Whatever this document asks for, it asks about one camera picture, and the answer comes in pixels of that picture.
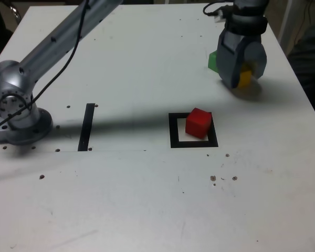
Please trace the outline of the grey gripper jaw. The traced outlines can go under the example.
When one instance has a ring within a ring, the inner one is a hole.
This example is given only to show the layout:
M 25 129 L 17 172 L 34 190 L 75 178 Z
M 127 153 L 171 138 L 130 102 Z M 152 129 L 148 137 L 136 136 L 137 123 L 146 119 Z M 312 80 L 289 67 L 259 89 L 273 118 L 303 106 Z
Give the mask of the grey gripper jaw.
M 243 58 L 241 62 L 241 70 L 250 70 L 255 79 L 263 76 L 267 55 L 261 43 L 260 37 L 244 37 L 243 42 Z
M 217 45 L 216 66 L 224 85 L 229 89 L 242 87 L 240 76 L 244 60 L 245 37 L 223 29 Z

